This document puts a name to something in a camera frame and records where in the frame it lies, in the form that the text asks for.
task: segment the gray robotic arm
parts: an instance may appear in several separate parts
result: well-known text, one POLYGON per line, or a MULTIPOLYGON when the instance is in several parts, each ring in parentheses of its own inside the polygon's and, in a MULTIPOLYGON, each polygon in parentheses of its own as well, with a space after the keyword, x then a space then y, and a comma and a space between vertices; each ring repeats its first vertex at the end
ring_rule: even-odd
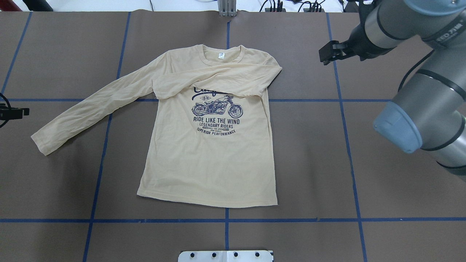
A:
POLYGON ((343 43, 330 41, 321 62, 390 52, 415 35, 435 51, 374 121, 407 153, 423 149, 466 181, 466 0, 383 0, 343 43))

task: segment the motorcycle graphic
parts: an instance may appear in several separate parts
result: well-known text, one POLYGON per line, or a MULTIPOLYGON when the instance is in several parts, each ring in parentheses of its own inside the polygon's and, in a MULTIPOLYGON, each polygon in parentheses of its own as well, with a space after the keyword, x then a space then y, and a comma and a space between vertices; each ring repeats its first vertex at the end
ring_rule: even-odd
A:
POLYGON ((233 103, 233 96, 226 95, 220 98, 217 98, 214 101, 206 102, 206 103, 196 103, 192 110, 192 113, 195 116, 203 116, 203 115, 223 115, 226 111, 228 105, 230 108, 228 109, 228 114, 232 118, 240 118, 243 115, 243 108, 237 103, 233 103))

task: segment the shirt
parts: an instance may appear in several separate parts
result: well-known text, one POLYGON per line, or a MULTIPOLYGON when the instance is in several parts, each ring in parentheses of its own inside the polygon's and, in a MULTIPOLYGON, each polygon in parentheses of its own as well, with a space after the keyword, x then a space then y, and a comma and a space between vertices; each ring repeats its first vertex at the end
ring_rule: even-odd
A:
POLYGON ((268 53, 205 45, 165 52, 106 85, 31 136, 48 155, 116 109, 154 92, 158 102, 137 194, 214 207, 277 204, 267 86, 268 53))

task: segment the blue cap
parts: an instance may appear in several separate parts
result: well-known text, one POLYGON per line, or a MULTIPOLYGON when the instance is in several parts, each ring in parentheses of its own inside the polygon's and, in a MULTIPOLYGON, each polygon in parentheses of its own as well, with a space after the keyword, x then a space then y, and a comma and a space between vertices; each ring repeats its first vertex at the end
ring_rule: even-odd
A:
POLYGON ((404 0, 412 10, 431 16, 454 14, 466 8, 466 0, 404 0))
POLYGON ((408 114, 393 102, 388 102, 376 118, 374 129, 406 153, 413 153, 422 146, 418 128, 408 114))

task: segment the motorcycle wheel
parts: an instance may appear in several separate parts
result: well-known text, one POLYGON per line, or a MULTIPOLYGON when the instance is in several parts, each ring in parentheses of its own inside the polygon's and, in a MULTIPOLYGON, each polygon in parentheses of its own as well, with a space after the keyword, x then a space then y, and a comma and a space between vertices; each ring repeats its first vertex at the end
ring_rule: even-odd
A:
POLYGON ((193 108, 192 108, 192 113, 195 115, 195 116, 203 116, 205 115, 204 113, 200 113, 200 112, 195 112, 195 111, 202 111, 202 108, 204 107, 204 105, 202 104, 197 104, 195 105, 193 108))
POLYGON ((240 105, 234 104, 233 106, 228 109, 228 114, 232 118, 240 118, 243 115, 243 109, 241 108, 240 105))

